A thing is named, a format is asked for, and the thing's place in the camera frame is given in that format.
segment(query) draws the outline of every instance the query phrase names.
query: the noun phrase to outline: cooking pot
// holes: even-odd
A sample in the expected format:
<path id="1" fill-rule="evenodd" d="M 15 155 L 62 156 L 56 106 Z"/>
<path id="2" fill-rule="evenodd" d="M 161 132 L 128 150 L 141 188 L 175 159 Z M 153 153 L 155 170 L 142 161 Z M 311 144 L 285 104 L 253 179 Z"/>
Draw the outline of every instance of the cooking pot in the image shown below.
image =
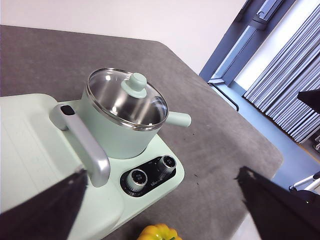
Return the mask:
<path id="1" fill-rule="evenodd" d="M 161 93 L 145 76 L 115 68 L 101 68 L 90 75 L 77 114 L 115 159 L 142 153 L 164 123 L 191 124 L 188 114 L 168 110 Z"/>

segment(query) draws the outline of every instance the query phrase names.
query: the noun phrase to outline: appliance base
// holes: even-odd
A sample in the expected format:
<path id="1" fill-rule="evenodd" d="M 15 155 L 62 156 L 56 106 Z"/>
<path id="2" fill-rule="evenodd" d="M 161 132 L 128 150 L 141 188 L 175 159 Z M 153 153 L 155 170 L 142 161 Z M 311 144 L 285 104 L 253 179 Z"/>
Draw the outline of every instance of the appliance base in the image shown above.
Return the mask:
<path id="1" fill-rule="evenodd" d="M 77 102 L 64 102 L 77 110 Z M 61 131 L 49 119 L 57 101 L 45 94 L 0 97 L 1 169 L 0 211 L 15 207 L 71 175 L 86 153 L 70 131 Z M 176 161 L 176 173 L 141 197 L 125 193 L 123 173 L 159 156 Z M 90 180 L 81 209 L 68 239 L 99 240 L 175 189 L 184 178 L 184 168 L 175 154 L 155 135 L 140 155 L 130 159 L 110 158 L 111 174 L 102 187 Z"/>

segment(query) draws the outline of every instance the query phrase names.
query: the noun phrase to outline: curtain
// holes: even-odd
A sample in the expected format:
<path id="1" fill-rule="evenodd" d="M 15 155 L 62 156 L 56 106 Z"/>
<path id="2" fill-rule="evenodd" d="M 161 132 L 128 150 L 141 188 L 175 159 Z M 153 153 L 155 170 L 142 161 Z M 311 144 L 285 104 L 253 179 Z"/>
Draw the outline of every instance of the curtain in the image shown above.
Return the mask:
<path id="1" fill-rule="evenodd" d="M 320 5 L 244 97 L 296 142 L 303 143 L 320 129 L 320 114 L 298 100 L 297 95 L 315 89 L 320 89 Z"/>

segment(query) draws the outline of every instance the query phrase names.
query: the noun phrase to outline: window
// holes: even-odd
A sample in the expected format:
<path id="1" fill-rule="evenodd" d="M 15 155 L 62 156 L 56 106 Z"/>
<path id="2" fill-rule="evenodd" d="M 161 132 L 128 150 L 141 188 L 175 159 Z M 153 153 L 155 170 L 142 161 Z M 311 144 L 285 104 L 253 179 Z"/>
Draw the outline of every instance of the window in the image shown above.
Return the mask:
<path id="1" fill-rule="evenodd" d="M 295 0 L 247 0 L 200 72 L 229 85 Z"/>

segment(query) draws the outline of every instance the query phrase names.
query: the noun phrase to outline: pot lid knob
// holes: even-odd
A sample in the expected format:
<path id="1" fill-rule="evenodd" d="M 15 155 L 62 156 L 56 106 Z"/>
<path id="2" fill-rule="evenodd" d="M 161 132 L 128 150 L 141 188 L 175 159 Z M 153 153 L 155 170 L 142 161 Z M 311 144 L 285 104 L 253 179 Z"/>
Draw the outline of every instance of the pot lid knob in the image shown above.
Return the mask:
<path id="1" fill-rule="evenodd" d="M 126 91 L 127 94 L 137 99 L 143 99 L 147 96 L 146 86 L 146 77 L 138 72 L 133 73 L 129 80 L 123 80 L 121 82 L 121 88 Z"/>

